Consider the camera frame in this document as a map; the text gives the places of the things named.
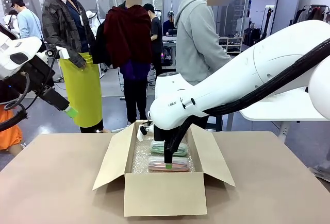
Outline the small white background robot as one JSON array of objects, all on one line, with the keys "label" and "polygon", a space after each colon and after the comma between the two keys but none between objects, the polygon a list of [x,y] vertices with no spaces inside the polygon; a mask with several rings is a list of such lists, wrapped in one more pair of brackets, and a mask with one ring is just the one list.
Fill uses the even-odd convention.
[{"label": "small white background robot", "polygon": [[97,13],[92,12],[91,10],[87,10],[86,11],[86,16],[88,18],[88,22],[89,22],[89,25],[92,29],[92,32],[94,34],[96,34],[97,29],[98,29],[99,25],[101,24],[99,19],[98,19]]}]

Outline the grey-sleeved right forearm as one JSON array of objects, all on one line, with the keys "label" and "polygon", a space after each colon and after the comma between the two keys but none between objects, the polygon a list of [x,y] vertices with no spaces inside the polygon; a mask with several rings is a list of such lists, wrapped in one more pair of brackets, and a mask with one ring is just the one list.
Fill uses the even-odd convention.
[{"label": "grey-sleeved right forearm", "polygon": [[231,60],[231,57],[219,44],[211,44],[206,49],[205,61],[209,66],[210,73],[216,72]]}]

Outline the large open cardboard box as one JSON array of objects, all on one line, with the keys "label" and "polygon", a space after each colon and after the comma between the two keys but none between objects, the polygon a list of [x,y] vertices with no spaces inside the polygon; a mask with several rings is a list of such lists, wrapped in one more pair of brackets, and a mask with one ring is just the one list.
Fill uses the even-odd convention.
[{"label": "large open cardboard box", "polygon": [[136,122],[113,134],[92,188],[124,177],[125,217],[206,215],[204,176],[235,186],[213,133],[196,125],[183,138],[195,172],[132,173],[139,125]]}]

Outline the person in grey hoodie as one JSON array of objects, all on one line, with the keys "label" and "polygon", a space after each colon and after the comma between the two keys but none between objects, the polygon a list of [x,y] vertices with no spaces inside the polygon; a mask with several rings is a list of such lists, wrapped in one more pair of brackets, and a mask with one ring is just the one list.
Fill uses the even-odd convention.
[{"label": "person in grey hoodie", "polygon": [[236,82],[234,59],[214,73],[205,61],[206,49],[219,44],[211,0],[181,0],[174,26],[177,29],[176,70],[191,85],[206,80],[198,90],[223,89],[229,94]]}]

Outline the mannequin dark red top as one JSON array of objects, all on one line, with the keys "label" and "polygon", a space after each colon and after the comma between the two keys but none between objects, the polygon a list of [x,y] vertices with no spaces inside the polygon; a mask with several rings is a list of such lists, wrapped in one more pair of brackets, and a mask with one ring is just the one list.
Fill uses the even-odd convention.
[{"label": "mannequin dark red top", "polygon": [[123,76],[127,121],[146,120],[147,76],[152,63],[151,19],[142,0],[113,6],[97,29],[93,63],[118,68]]}]

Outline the mannequin camouflage jacket yellow skirt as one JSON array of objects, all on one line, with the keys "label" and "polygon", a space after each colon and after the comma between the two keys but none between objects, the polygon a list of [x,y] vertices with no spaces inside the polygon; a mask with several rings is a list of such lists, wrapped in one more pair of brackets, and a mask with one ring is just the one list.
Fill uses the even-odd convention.
[{"label": "mannequin camouflage jacket yellow skirt", "polygon": [[104,132],[99,69],[92,60],[95,36],[84,7],[77,0],[45,0],[42,25],[47,43],[68,51],[59,64],[68,100],[78,112],[75,124],[82,133]]}]

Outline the person in black shirt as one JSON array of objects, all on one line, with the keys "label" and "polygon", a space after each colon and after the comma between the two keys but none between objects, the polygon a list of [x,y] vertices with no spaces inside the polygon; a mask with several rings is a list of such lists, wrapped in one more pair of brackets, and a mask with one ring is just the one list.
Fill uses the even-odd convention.
[{"label": "person in black shirt", "polygon": [[155,9],[152,4],[143,6],[151,19],[151,42],[152,42],[152,64],[155,70],[156,77],[162,73],[161,54],[162,54],[162,26],[160,19],[155,14]]}]

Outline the green glasses case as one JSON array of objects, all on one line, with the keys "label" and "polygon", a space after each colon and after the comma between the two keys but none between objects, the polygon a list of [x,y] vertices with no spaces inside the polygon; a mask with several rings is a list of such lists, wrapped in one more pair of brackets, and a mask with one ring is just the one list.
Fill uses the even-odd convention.
[{"label": "green glasses case", "polygon": [[[188,146],[185,143],[181,143],[177,152],[174,152],[175,157],[184,157],[188,152]],[[164,141],[152,141],[151,153],[164,154]]]}]

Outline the black bags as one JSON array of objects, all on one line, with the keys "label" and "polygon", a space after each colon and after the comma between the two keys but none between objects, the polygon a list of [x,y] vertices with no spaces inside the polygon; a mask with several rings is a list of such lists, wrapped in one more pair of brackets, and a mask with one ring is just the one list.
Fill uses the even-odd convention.
[{"label": "black bags", "polygon": [[253,46],[262,40],[261,28],[247,28],[244,30],[243,44],[246,46]]}]

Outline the pink glasses case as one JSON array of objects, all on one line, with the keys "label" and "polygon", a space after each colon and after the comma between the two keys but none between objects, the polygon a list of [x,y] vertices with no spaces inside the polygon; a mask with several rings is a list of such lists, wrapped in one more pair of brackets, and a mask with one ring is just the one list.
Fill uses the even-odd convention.
[{"label": "pink glasses case", "polygon": [[189,160],[184,157],[173,157],[170,164],[164,162],[164,157],[150,157],[148,160],[148,170],[152,171],[187,172],[189,169]]}]

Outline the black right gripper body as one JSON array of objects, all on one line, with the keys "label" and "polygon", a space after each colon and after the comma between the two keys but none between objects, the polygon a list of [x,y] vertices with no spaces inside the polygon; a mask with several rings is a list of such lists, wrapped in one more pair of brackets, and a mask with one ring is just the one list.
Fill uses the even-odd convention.
[{"label": "black right gripper body", "polygon": [[172,130],[163,130],[154,125],[154,140],[158,142],[164,142],[165,150],[170,150]]}]

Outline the black clothes rack with coats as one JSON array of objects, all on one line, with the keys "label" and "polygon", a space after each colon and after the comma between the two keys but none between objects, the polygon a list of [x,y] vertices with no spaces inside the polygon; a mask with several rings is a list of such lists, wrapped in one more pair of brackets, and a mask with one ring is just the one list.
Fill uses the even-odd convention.
[{"label": "black clothes rack with coats", "polygon": [[308,20],[319,20],[330,24],[330,7],[328,5],[305,5],[303,9],[296,12],[290,25]]}]

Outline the clear bubble wrap sheet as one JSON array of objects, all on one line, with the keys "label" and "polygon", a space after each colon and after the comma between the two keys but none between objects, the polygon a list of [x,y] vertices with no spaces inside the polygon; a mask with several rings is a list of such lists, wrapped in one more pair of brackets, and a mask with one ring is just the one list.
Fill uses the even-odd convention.
[{"label": "clear bubble wrap sheet", "polygon": [[[136,146],[134,150],[134,157],[132,162],[131,172],[135,174],[143,173],[164,173],[164,172],[175,172],[175,171],[152,171],[148,170],[148,162],[150,157],[164,157],[164,154],[151,153],[151,143],[154,141],[153,137],[145,137],[142,142],[136,141]],[[188,146],[186,139],[183,139],[181,143],[185,143]],[[191,151],[188,146],[188,152],[184,158],[189,160],[189,171],[195,172],[195,166],[192,159]]]}]

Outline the black tripod stand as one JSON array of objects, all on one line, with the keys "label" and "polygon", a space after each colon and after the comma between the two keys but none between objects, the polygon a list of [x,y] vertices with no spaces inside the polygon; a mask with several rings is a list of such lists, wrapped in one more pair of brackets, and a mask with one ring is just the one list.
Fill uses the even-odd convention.
[{"label": "black tripod stand", "polygon": [[261,40],[265,39],[266,36],[267,36],[267,30],[268,30],[269,21],[270,21],[270,17],[271,17],[272,12],[273,12],[273,8],[269,7],[268,12],[267,12],[265,27],[263,29],[263,33],[262,33],[262,36],[261,36]]}]

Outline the person in light blue sweater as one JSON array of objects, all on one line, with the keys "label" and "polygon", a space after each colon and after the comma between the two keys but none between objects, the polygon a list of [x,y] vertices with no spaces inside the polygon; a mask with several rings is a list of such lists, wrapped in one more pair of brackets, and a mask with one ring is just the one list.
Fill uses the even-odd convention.
[{"label": "person in light blue sweater", "polygon": [[43,40],[42,28],[39,18],[29,10],[23,0],[11,0],[11,7],[17,12],[20,37],[37,37]]}]

